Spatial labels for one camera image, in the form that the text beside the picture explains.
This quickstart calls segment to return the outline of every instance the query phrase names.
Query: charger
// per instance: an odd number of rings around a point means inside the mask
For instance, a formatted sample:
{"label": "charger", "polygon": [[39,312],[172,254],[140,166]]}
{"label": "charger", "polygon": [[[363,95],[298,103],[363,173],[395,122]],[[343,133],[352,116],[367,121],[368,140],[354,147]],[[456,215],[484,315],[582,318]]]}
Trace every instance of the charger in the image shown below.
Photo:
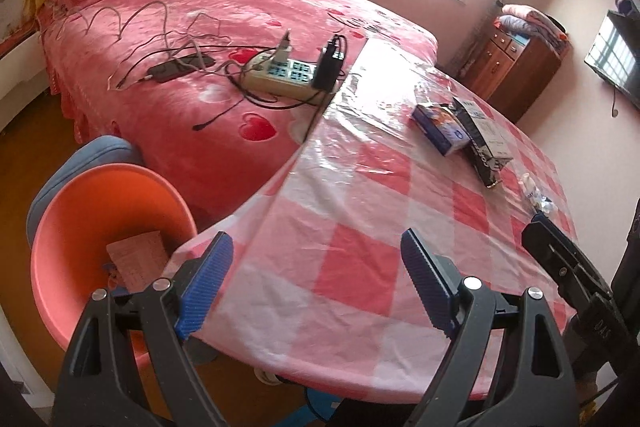
{"label": "charger", "polygon": [[311,80],[311,87],[325,92],[332,92],[342,71],[346,52],[346,37],[344,35],[334,35],[318,57],[314,77]]}

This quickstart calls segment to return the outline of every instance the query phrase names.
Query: brown wooden floor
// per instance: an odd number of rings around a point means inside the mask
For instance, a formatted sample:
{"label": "brown wooden floor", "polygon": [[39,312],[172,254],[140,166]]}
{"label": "brown wooden floor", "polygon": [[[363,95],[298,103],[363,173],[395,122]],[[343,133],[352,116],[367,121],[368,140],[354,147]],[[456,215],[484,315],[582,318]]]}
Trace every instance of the brown wooden floor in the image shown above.
{"label": "brown wooden floor", "polygon": [[[30,249],[25,219],[31,200],[78,148],[73,123],[60,111],[60,97],[43,94],[0,134],[0,305],[23,350],[55,391],[63,350],[49,335],[31,292]],[[269,426],[304,403],[302,389],[269,387],[253,369],[221,355],[198,372],[230,425]],[[142,374],[152,408],[167,415],[155,379]]]}

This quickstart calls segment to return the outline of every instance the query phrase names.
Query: power strip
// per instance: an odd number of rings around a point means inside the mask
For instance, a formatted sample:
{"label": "power strip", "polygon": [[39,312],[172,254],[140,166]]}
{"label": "power strip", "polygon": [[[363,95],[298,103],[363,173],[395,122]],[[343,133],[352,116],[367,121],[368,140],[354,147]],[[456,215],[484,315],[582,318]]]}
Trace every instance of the power strip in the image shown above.
{"label": "power strip", "polygon": [[[242,76],[241,86],[251,91],[262,91],[286,96],[304,102],[318,93],[311,87],[316,66],[289,58],[287,65],[275,64],[271,60],[271,52],[264,52],[252,58],[246,65],[246,73]],[[322,100],[316,96],[309,103],[318,105]]]}

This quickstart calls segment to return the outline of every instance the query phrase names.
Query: checkered tablecloth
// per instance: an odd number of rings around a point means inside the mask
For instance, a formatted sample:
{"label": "checkered tablecloth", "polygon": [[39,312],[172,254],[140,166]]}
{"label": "checkered tablecloth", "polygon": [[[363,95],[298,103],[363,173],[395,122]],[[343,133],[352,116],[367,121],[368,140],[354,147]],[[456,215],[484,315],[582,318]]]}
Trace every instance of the checkered tablecloth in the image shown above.
{"label": "checkered tablecloth", "polygon": [[[513,153],[491,190],[462,154],[441,156],[410,119],[416,103],[452,96],[476,100]],[[524,172],[575,238],[556,169],[529,138],[440,71],[370,41],[299,154],[234,215],[183,245],[166,272],[228,232],[235,260],[196,336],[322,391],[415,403],[448,340],[431,326],[401,262],[409,227],[464,275],[518,295],[538,286],[561,328],[570,316],[520,245],[532,217],[517,182]],[[488,391],[498,349],[492,337],[474,394]]]}

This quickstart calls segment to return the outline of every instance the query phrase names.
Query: wooden cabinet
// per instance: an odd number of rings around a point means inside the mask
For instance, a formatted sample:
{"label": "wooden cabinet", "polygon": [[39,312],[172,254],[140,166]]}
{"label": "wooden cabinet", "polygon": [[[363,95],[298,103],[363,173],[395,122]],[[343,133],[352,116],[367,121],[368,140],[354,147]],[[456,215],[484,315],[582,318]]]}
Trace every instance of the wooden cabinet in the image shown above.
{"label": "wooden cabinet", "polygon": [[494,29],[462,83],[516,123],[559,67],[560,59],[541,39],[521,42]]}

